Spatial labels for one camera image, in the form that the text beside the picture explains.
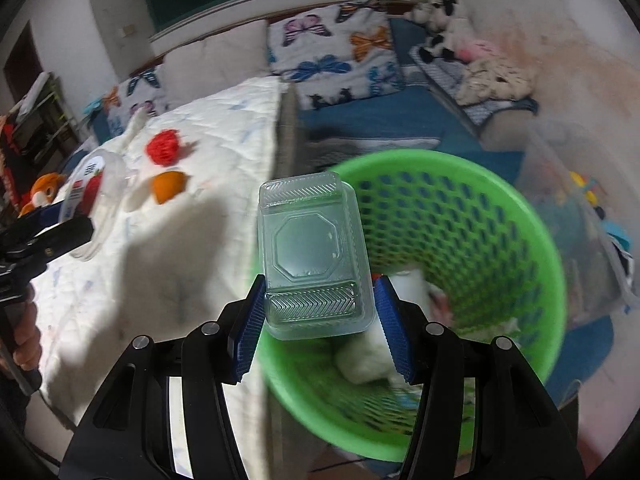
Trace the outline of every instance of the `pink butterfly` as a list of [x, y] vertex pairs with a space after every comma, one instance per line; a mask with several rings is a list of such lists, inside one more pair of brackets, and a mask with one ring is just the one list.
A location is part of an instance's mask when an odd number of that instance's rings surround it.
[[332, 36], [332, 33], [321, 23], [320, 16], [308, 14], [304, 18], [295, 18], [285, 23], [282, 46], [289, 46], [303, 32], [312, 32], [318, 36]]

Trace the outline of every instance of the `door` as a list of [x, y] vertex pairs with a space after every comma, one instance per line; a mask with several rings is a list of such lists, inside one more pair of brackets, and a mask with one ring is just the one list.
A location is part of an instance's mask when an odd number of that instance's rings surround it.
[[16, 102], [26, 95], [41, 72], [42, 65], [33, 43], [31, 24], [27, 23], [4, 65], [4, 76]]

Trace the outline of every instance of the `black and white plush toy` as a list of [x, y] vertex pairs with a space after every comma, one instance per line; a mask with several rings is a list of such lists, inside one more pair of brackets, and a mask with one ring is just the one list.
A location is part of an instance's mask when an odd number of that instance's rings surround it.
[[426, 26], [433, 36], [420, 49], [420, 57], [430, 63], [435, 57], [456, 58], [456, 52], [476, 39], [469, 15], [462, 0], [436, 0], [431, 3], [431, 15]]

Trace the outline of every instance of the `person's hand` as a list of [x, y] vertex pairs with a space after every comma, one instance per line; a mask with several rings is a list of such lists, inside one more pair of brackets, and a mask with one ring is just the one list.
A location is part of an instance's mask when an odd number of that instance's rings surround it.
[[[14, 329], [14, 339], [18, 348], [14, 352], [14, 362], [23, 370], [33, 370], [38, 367], [42, 356], [42, 346], [40, 346], [40, 330], [36, 327], [36, 316], [38, 309], [33, 303], [35, 296], [33, 287], [29, 286], [27, 304], [24, 314], [18, 325]], [[0, 368], [9, 376], [8, 367], [4, 360], [0, 359]]]

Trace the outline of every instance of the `clear plastic container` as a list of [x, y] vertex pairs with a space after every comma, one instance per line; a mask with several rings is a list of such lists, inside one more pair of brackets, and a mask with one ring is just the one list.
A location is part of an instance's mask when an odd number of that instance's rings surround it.
[[73, 257], [87, 261], [97, 254], [113, 229], [127, 184], [135, 175], [127, 172], [120, 155], [101, 148], [93, 150], [78, 164], [68, 180], [60, 222], [76, 214], [87, 214], [95, 231], [89, 243], [71, 251]]
[[356, 195], [332, 172], [273, 180], [260, 188], [258, 250], [264, 309], [278, 339], [345, 335], [375, 317]]
[[628, 304], [640, 306], [640, 266], [630, 286], [602, 222], [575, 171], [597, 182], [593, 189], [607, 220], [619, 224], [640, 258], [640, 200], [607, 149], [578, 124], [531, 121], [525, 158], [515, 187], [546, 223], [562, 256], [569, 323], [578, 326]]

